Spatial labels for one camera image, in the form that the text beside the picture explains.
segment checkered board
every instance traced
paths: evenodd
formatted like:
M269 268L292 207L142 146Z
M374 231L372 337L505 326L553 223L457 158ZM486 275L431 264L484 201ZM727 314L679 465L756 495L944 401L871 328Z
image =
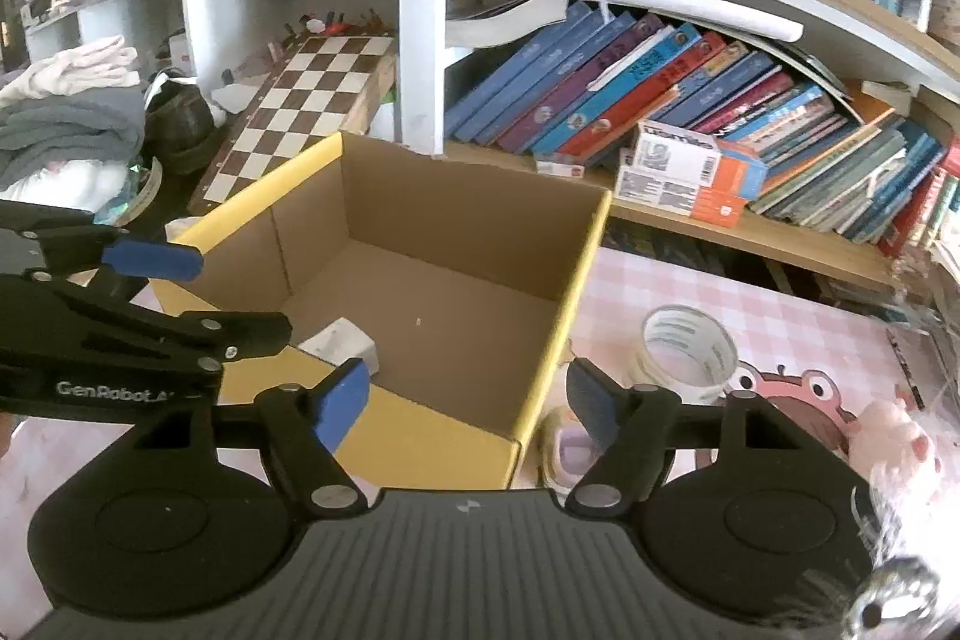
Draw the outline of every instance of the checkered board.
M277 63L194 191L196 215L337 131L365 133L395 80L389 36L305 36Z

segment cardboard box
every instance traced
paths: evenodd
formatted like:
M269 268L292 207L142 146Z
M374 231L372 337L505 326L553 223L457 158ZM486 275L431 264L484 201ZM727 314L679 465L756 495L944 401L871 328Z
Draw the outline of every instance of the cardboard box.
M611 196L584 183L435 160L336 134L229 199L179 238L199 297L283 311L296 344L347 317L376 343L371 401L337 452L375 485L503 488L533 438ZM223 399L328 367L288 348L240 362Z

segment plush toy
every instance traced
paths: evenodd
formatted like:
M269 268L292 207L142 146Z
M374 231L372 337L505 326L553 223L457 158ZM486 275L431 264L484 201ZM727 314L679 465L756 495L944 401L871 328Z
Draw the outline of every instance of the plush toy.
M850 466L864 480L877 482L882 469L884 490L920 504L937 492L942 467L933 439L907 414L904 400L871 402L847 434Z

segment barcode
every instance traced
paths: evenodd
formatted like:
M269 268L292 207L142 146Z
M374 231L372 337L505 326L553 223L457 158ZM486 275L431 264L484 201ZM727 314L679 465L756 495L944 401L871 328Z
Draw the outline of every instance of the barcode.
M707 158L707 160L704 161L704 167L700 171L700 181L704 185L710 185L710 183L713 182L713 170L719 160L718 158Z

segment packing tape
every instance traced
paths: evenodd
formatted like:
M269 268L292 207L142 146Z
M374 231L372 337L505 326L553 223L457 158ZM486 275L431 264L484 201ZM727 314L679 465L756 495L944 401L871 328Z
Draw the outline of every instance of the packing tape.
M628 372L635 384L674 391L688 405L709 405L736 371L733 338L719 321L693 307L665 305L643 319Z

